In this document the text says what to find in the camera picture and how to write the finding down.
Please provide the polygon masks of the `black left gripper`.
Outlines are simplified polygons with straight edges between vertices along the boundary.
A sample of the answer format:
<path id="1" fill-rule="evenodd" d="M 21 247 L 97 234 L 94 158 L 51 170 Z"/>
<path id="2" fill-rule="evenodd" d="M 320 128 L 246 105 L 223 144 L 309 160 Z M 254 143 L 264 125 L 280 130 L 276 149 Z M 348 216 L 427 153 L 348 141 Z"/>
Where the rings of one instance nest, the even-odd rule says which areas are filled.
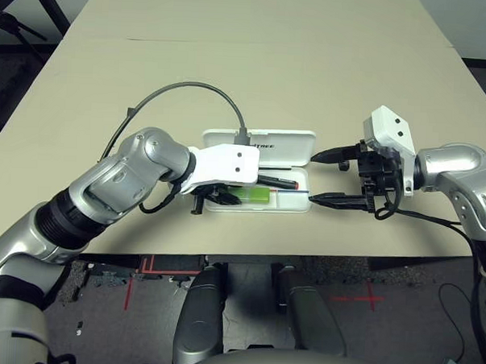
<path id="1" fill-rule="evenodd" d="M 216 205 L 240 205 L 241 200 L 232 193 L 218 191 L 217 184 L 206 184 L 192 191 L 194 196 L 191 214 L 202 215 L 205 201 L 211 201 Z"/>

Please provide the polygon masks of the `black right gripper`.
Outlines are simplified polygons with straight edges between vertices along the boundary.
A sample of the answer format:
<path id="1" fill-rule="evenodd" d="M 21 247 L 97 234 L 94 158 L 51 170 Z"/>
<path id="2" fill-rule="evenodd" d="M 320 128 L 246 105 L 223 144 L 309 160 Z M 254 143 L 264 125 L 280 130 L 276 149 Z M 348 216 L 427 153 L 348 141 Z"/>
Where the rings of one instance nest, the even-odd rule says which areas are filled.
<path id="1" fill-rule="evenodd" d="M 356 160 L 361 182 L 361 195 L 344 192 L 323 192 L 309 196 L 309 200 L 330 209 L 362 210 L 380 215 L 393 215 L 401 203 L 402 177 L 396 159 L 386 159 L 369 150 L 361 140 L 359 145 L 335 147 L 312 156 L 315 163 L 344 163 Z"/>

